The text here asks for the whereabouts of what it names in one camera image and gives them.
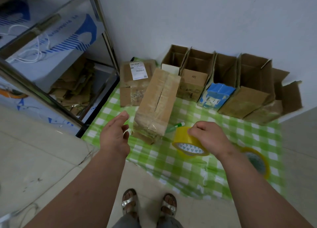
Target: tape roll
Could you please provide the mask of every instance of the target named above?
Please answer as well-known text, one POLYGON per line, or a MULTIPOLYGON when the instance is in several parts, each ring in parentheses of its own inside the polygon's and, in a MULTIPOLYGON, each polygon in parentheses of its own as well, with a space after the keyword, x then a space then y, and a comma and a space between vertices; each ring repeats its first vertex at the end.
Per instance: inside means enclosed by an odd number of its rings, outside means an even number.
POLYGON ((172 145, 187 156, 209 155, 209 152, 203 147, 199 140, 187 133, 189 128, 190 127, 178 127, 175 131, 172 145))
POLYGON ((265 179, 268 179, 271 174, 270 165, 268 164, 267 159, 259 151, 243 147, 240 149, 240 152, 245 154, 254 168, 264 176, 265 179))

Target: green checkered tablecloth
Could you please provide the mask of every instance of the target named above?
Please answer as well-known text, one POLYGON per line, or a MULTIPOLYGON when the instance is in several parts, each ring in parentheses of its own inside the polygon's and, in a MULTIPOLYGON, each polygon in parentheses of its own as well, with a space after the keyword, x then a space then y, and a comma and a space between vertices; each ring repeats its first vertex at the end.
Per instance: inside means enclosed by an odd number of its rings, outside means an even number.
MULTIPOLYGON (((99 147, 99 134, 105 124, 126 110, 130 114, 127 123, 132 128, 137 109, 138 107, 131 106, 120 107, 120 90, 117 86, 82 139, 99 147)), ((259 126, 199 107, 195 102, 176 98, 170 124, 185 122, 186 126, 192 126, 199 120, 216 122, 231 142, 251 147, 263 154, 271 168, 268 181, 279 193, 284 194, 281 132, 277 121, 267 126, 259 126)), ((232 199, 221 163, 211 154, 184 159, 168 141, 173 139, 173 135, 174 132, 168 133, 153 145, 147 145, 130 136, 131 152, 127 160, 142 167, 160 182, 184 196, 197 199, 211 199, 212 196, 232 199)))

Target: silver sandal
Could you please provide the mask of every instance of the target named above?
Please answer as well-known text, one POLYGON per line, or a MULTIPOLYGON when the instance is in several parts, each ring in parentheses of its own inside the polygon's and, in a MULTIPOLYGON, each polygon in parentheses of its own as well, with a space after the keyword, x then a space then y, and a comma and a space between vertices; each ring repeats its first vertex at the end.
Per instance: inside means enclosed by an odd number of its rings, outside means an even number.
POLYGON ((177 211, 177 202, 176 202, 175 196, 173 196, 172 194, 169 194, 169 193, 168 193, 168 194, 165 194, 164 197, 163 197, 162 205, 161 205, 160 217, 162 217, 162 216, 172 216, 172 217, 175 217, 176 211, 177 211), (175 205, 176 205, 176 206, 170 205, 170 204, 168 204, 168 203, 165 201, 165 198, 166 198, 167 195, 169 195, 169 196, 172 198, 172 200, 175 202, 175 205), (164 212, 162 211, 162 207, 163 207, 163 206, 167 207, 170 211, 172 211, 173 214, 170 215, 170 214, 164 213, 164 212))
POLYGON ((138 214, 138 216, 139 216, 139 213, 138 213, 138 196, 137 196, 137 192, 135 191, 135 189, 126 190, 122 197, 124 197, 126 194, 128 194, 129 191, 132 191, 133 196, 130 197, 128 200, 124 200, 122 202, 122 204, 121 204, 122 205, 122 213, 123 213, 123 215, 125 215, 125 214, 127 214, 129 212, 136 212, 138 214), (128 209, 124 209, 124 207, 127 206, 132 201, 135 202, 135 205, 134 206, 130 206, 128 209))

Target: box label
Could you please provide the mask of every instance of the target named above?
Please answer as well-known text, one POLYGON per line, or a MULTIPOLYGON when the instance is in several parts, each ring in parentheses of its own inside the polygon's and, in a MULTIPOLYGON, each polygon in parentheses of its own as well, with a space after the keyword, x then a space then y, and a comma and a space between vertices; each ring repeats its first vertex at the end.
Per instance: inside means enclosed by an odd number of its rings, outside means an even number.
POLYGON ((208 98, 206 99, 207 105, 211 105, 211 106, 215 106, 215 105, 217 105, 219 102, 220 102, 220 100, 217 99, 217 98, 208 97, 208 98))
POLYGON ((148 78, 143 62, 130 63, 133 80, 148 78))

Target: pant leg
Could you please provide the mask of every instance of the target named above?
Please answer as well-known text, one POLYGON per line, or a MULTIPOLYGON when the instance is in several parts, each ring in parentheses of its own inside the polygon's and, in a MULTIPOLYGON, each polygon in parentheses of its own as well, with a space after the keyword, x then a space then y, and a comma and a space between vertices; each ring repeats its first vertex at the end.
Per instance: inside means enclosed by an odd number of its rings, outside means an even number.
POLYGON ((122 216, 112 228, 141 228, 138 220, 130 214, 122 216))
POLYGON ((160 217, 157 228, 183 228, 183 226, 177 219, 166 216, 164 219, 160 217))

